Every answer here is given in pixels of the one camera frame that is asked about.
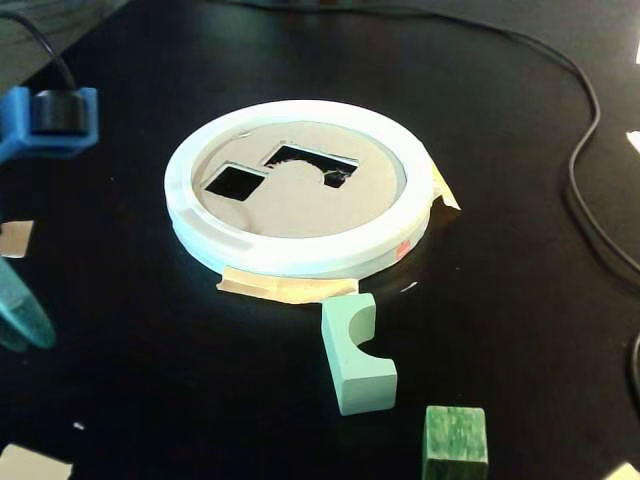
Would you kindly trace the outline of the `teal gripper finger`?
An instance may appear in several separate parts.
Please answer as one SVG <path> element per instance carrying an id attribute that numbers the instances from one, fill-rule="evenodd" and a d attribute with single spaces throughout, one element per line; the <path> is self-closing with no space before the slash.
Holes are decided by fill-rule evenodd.
<path id="1" fill-rule="evenodd" d="M 24 352 L 30 345 L 49 349 L 55 342 L 54 328 L 40 302 L 1 259 L 1 346 Z"/>

